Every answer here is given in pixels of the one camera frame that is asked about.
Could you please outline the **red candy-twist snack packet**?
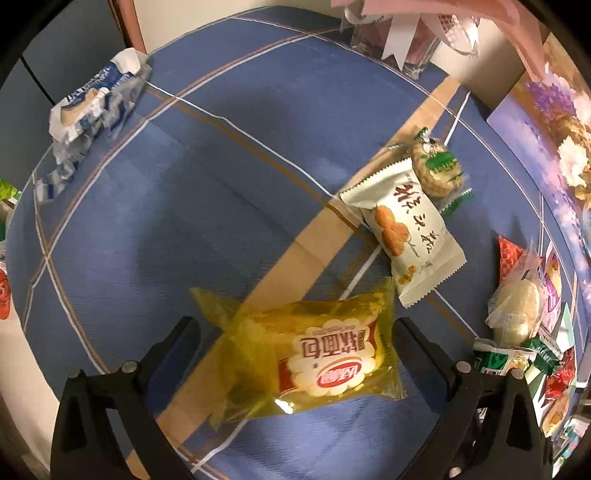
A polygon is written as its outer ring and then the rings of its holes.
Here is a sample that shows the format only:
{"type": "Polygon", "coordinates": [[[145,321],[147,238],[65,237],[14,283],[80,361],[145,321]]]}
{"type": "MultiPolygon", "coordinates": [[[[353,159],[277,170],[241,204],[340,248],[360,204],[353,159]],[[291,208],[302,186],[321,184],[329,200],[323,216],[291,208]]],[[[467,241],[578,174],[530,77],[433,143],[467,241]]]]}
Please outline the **red candy-twist snack packet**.
{"type": "Polygon", "coordinates": [[[576,375],[575,347],[568,349],[561,360],[559,368],[544,384],[544,395],[547,401],[558,399],[570,386],[576,375]]]}

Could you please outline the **pink purple swiss roll packet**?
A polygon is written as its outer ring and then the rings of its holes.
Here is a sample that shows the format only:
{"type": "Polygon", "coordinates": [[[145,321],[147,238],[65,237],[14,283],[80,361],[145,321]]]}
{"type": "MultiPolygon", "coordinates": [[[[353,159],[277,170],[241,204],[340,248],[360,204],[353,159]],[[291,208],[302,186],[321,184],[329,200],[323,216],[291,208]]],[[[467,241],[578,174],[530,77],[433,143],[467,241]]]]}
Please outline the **pink purple swiss roll packet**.
{"type": "Polygon", "coordinates": [[[560,317],[562,300],[561,266],[557,250],[552,242],[549,243],[546,250],[543,267],[547,290],[547,307],[542,325],[549,333],[552,333],[560,317]]]}

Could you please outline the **crumpled blue white wrapper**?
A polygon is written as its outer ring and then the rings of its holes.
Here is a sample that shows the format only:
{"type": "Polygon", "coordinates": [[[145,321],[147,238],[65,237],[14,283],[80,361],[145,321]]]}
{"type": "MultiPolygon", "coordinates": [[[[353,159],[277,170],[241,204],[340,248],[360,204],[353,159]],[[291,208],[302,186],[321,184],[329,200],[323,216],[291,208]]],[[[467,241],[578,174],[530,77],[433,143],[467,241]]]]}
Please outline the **crumpled blue white wrapper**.
{"type": "Polygon", "coordinates": [[[39,202],[51,201],[65,190],[101,133],[118,136],[151,71],[147,54],[126,48],[50,110],[49,134],[56,167],[35,181],[39,202]]]}

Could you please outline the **green biscuit packet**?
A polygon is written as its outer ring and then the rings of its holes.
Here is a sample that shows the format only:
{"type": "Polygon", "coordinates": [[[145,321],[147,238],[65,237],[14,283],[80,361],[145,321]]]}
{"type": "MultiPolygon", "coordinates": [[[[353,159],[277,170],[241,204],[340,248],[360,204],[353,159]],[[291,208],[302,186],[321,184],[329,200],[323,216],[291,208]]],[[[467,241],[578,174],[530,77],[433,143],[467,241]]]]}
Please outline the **green biscuit packet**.
{"type": "Polygon", "coordinates": [[[521,347],[535,353],[533,365],[544,375],[552,376],[559,369],[560,356],[540,337],[525,340],[521,347]]]}

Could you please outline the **blue plaid tablecloth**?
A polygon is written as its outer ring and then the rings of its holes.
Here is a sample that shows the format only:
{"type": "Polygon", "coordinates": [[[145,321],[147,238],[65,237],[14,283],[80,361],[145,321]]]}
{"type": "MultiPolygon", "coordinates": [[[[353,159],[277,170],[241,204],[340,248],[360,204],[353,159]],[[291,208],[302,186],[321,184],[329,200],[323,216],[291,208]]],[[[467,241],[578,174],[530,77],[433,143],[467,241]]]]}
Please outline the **blue plaid tablecloth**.
{"type": "Polygon", "coordinates": [[[475,197],[448,220],[466,265],[409,316],[451,357],[467,356],[487,332],[505,235],[558,248],[576,339],[587,339],[549,199],[441,69],[412,80],[349,49],[337,20],[290,7],[215,21],[150,62],[120,136],[99,139],[57,199],[26,188],[8,228],[14,305],[52,400],[70,375],[115,371],[187,315],[148,402],[197,478],[396,477],[436,421],[414,387],[401,401],[365,396],[212,429],[221,343],[189,290],[280,305],[372,288],[388,259],[335,193],[387,141],[428,125],[449,139],[475,197]]]}

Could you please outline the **white teal-rimmed tray box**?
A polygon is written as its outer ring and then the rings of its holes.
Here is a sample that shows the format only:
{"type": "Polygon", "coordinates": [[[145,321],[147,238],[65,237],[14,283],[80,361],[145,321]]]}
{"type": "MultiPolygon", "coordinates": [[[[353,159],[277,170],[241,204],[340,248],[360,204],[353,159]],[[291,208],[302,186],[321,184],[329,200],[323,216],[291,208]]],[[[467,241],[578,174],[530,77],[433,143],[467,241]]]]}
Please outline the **white teal-rimmed tray box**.
{"type": "MultiPolygon", "coordinates": [[[[572,322],[572,315],[570,306],[567,303],[563,303],[561,306],[561,313],[558,320],[558,323],[551,334],[551,337],[555,340],[558,346],[559,354],[561,355],[561,360],[563,358],[564,353],[570,349],[571,347],[575,347],[575,335],[574,335],[574,328],[572,322]]],[[[533,372],[536,375],[532,376],[531,382],[528,384],[528,388],[532,395],[533,405],[534,405],[534,412],[536,415],[536,420],[538,424],[541,426],[542,420],[546,412],[550,409],[553,402],[555,400],[547,401],[544,395],[544,384],[547,377],[540,371],[537,371],[533,366],[533,372]]],[[[570,386],[566,389],[569,391],[570,395],[570,404],[572,403],[571,398],[574,394],[576,387],[576,375],[573,381],[571,382],[570,386]]]]}

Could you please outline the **round cookie clear green packet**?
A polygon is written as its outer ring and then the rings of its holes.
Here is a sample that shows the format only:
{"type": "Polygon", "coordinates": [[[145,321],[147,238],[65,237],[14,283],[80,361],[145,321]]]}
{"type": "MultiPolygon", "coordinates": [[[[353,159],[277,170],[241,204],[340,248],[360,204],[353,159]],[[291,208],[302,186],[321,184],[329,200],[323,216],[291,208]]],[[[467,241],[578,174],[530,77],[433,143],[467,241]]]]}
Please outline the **round cookie clear green packet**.
{"type": "Polygon", "coordinates": [[[423,127],[408,142],[388,147],[394,161],[410,158],[425,194],[443,218],[450,217],[474,197],[470,177],[461,162],[439,138],[423,127]]]}

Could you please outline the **colourful bags on floor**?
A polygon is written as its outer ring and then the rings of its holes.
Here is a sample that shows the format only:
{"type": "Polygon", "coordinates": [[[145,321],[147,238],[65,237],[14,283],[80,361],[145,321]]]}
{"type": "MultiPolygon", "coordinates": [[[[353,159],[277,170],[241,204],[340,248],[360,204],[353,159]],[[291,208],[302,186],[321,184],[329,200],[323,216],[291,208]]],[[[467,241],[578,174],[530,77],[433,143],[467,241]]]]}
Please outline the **colourful bags on floor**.
{"type": "Polygon", "coordinates": [[[1,180],[1,272],[0,272],[0,319],[7,320],[11,312],[11,286],[6,266],[6,231],[11,215],[14,212],[20,191],[8,181],[1,180]]]}

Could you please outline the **red patterned packet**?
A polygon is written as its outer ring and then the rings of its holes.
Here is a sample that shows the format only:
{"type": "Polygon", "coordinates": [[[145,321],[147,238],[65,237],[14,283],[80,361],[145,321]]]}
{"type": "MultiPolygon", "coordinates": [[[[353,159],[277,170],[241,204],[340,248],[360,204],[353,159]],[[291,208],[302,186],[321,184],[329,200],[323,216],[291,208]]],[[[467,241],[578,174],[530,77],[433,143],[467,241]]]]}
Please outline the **red patterned packet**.
{"type": "Polygon", "coordinates": [[[499,283],[502,283],[510,274],[513,267],[517,264],[524,252],[524,249],[506,239],[502,235],[498,236],[498,244],[500,254],[499,283]]]}

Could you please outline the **white nut snack packet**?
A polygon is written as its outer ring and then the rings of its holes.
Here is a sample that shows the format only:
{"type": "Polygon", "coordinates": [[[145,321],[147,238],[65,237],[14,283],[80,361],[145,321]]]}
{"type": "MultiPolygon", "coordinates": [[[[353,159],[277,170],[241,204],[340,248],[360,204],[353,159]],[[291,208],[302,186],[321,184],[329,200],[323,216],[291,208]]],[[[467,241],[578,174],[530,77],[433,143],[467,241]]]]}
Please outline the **white nut snack packet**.
{"type": "Polygon", "coordinates": [[[463,249],[423,191],[411,159],[379,170],[339,197],[346,206],[360,209],[390,257],[404,307],[422,300],[466,264],[463,249]]]}

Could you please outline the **yellow soft bread packet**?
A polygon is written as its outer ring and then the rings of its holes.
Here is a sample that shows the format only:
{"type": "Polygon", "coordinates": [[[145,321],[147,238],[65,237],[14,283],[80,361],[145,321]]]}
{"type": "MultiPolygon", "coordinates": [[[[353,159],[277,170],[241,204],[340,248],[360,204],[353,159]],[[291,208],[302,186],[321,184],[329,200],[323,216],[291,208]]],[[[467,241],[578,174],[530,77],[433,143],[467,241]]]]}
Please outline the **yellow soft bread packet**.
{"type": "Polygon", "coordinates": [[[391,277],[343,300],[301,300],[270,309],[201,288],[190,293],[221,331],[214,378],[224,396],[209,417],[214,428],[363,395],[405,398],[392,342],[391,277]]]}

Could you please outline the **pink paper flower bouquet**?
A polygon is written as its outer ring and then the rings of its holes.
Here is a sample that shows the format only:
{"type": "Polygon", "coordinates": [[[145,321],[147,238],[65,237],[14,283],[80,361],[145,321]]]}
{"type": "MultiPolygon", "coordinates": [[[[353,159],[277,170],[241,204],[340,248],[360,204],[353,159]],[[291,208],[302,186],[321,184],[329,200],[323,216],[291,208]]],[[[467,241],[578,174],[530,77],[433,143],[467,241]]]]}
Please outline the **pink paper flower bouquet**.
{"type": "Polygon", "coordinates": [[[475,55],[480,45],[477,23],[492,21],[512,44],[526,71],[535,81],[545,75],[540,24],[519,1],[332,1],[344,9],[345,20],[377,51],[381,60],[408,62],[421,26],[464,56],[475,55]]]}

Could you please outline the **round pastry clear packet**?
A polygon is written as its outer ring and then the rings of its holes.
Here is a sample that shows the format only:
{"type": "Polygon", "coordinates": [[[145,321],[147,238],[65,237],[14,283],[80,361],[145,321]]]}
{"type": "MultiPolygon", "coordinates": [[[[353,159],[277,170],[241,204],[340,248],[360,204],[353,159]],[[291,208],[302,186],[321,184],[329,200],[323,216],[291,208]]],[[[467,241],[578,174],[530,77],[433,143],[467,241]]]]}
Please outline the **round pastry clear packet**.
{"type": "Polygon", "coordinates": [[[547,290],[540,257],[526,249],[488,302],[486,325],[501,348],[517,348],[541,323],[547,290]]]}

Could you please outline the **cream orange cake packet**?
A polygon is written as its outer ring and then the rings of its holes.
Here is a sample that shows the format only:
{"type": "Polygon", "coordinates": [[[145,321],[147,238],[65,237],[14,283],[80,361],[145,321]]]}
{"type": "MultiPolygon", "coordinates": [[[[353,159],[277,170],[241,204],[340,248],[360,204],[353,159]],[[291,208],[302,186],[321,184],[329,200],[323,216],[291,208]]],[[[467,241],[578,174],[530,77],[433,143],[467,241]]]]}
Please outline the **cream orange cake packet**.
{"type": "Polygon", "coordinates": [[[551,437],[562,424],[570,405],[569,391],[566,390],[557,398],[544,415],[541,429],[545,437],[551,437]]]}

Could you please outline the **green white cracker packet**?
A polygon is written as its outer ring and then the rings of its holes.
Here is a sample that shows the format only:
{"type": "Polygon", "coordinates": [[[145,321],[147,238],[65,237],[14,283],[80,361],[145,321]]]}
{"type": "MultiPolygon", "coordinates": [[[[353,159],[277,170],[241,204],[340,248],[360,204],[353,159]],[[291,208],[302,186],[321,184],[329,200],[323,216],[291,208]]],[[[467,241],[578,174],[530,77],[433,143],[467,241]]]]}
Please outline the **green white cracker packet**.
{"type": "Polygon", "coordinates": [[[536,352],[522,348],[500,348],[492,340],[478,338],[473,343],[474,367],[481,373],[505,376],[512,369],[525,372],[536,352]]]}

